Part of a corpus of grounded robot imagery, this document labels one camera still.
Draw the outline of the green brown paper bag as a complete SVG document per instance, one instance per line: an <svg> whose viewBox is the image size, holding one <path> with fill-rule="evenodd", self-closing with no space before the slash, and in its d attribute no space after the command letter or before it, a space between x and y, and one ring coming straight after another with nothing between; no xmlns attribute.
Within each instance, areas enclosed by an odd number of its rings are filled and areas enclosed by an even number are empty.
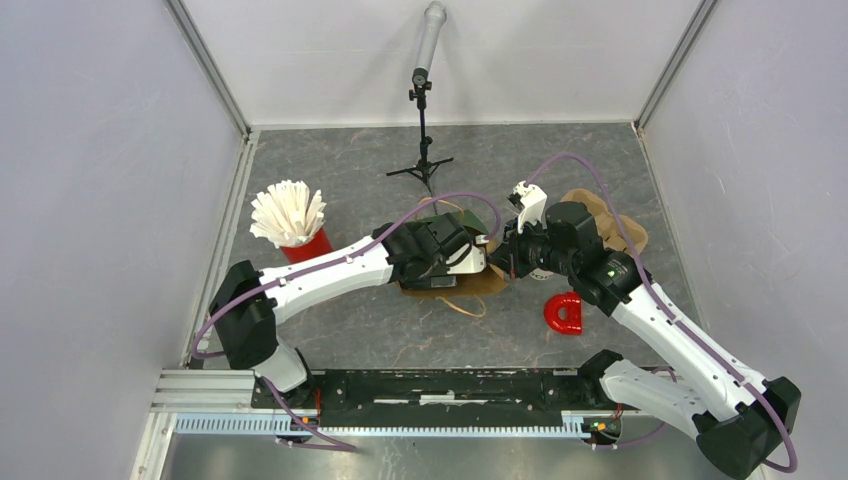
<svg viewBox="0 0 848 480"><path fill-rule="evenodd" d="M453 208L450 214L455 216L458 221L471 233L481 239L488 234L487 227L479 219L479 217L471 210L460 207L448 199L439 199L436 202L431 201L431 197L423 197L419 201L420 205L436 205L445 204ZM483 249L483 255L491 253L498 246L496 240L486 241L482 239L478 243L478 247ZM495 295L501 292L507 285L507 279L502 270L493 265L487 264L483 260L484 267L480 272L468 274L455 274L456 284L452 286L444 286L432 289L412 289L402 286L397 283L401 293L407 297L418 300L438 300L443 302L451 309L474 318L481 318L486 315L487 307L483 300L484 296ZM455 303L456 299L473 298L479 304L478 311L470 311L464 309Z"/></svg>

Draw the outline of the white paper coffee cup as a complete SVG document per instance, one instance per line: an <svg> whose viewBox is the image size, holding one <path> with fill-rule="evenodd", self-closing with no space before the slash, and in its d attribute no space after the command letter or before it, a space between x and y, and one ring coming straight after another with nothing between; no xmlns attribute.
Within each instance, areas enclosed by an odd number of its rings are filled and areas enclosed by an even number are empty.
<svg viewBox="0 0 848 480"><path fill-rule="evenodd" d="M537 281L546 281L549 280L554 275L553 272L542 270L540 268L536 268L530 272L529 276Z"/></svg>

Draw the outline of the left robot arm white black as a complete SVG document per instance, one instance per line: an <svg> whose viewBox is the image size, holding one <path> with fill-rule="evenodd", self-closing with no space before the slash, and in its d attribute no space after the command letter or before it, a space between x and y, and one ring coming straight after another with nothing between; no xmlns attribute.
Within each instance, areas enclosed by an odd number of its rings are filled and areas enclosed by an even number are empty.
<svg viewBox="0 0 848 480"><path fill-rule="evenodd" d="M209 319L232 370L269 379L290 407L314 394L299 351L277 328L317 304L370 287L453 287L461 275L487 265L487 238L458 215L386 224L360 241L304 262L257 269L249 261L230 267L208 308Z"/></svg>

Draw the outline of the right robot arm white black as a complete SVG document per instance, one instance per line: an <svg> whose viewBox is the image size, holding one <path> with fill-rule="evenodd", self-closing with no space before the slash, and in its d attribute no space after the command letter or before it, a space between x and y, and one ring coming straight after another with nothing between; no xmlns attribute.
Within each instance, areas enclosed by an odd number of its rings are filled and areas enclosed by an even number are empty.
<svg viewBox="0 0 848 480"><path fill-rule="evenodd" d="M664 380L603 350L578 370L577 392L585 405L613 402L644 411L692 438L733 479L769 465L780 445L790 458L787 470L796 468L789 435L802 394L791 380L767 379L701 330L637 258L604 246L584 204L545 207L516 195L511 200L519 213L506 224L491 263L514 278L536 270L566 277L583 302L635 333L685 380Z"/></svg>

